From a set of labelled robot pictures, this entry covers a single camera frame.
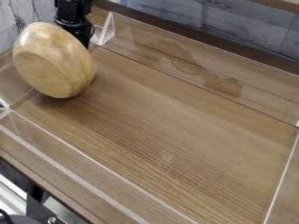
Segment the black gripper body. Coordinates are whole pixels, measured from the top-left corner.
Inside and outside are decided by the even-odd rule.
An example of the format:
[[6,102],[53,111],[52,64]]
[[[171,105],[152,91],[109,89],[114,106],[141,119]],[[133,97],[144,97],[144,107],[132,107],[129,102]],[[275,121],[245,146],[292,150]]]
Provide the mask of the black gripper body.
[[94,34],[94,27],[92,24],[84,24],[77,28],[72,28],[69,33],[78,40],[78,42],[84,45],[85,48],[89,48],[89,40]]

